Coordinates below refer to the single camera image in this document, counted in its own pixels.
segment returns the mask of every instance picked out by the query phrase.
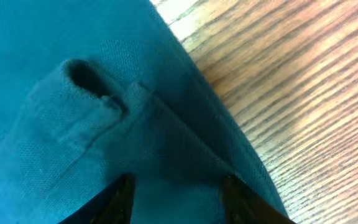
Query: shirt fabric texture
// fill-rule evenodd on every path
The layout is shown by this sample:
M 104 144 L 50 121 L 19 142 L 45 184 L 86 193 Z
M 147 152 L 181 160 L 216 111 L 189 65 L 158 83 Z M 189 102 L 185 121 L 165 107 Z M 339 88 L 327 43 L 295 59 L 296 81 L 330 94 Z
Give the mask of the shirt fabric texture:
M 150 2 L 0 0 L 0 223 L 61 222 L 126 172 L 131 223 L 224 223 L 228 174 L 286 215 Z

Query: wood grain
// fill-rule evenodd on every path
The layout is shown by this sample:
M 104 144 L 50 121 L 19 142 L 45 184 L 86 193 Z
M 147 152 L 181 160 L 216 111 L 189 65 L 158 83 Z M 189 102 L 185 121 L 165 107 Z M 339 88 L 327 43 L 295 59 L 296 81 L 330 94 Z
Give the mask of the wood grain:
M 297 223 L 358 223 L 358 1 L 152 0 Z

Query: teal fabric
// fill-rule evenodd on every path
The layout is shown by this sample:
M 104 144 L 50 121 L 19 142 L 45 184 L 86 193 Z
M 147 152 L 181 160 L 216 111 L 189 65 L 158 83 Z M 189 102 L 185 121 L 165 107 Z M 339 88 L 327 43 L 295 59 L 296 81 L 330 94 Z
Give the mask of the teal fabric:
M 0 223 L 60 222 L 125 172 L 133 223 L 224 222 L 227 174 L 285 214 L 151 3 L 0 0 Z

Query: black object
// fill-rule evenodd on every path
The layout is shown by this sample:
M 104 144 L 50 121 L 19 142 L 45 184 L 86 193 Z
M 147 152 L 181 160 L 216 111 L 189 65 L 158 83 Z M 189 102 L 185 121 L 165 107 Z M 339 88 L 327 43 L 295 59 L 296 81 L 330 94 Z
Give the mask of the black object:
M 135 177 L 124 174 L 114 183 L 114 189 L 110 202 L 90 224 L 130 224 Z M 234 175 L 223 178 L 221 201 L 227 224 L 294 224 Z

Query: wooden surface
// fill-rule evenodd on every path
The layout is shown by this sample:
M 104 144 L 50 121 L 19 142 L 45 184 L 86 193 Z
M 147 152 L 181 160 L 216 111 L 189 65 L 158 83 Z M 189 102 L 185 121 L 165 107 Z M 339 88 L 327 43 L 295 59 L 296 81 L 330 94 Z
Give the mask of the wooden surface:
M 297 223 L 358 223 L 358 1 L 152 0 Z

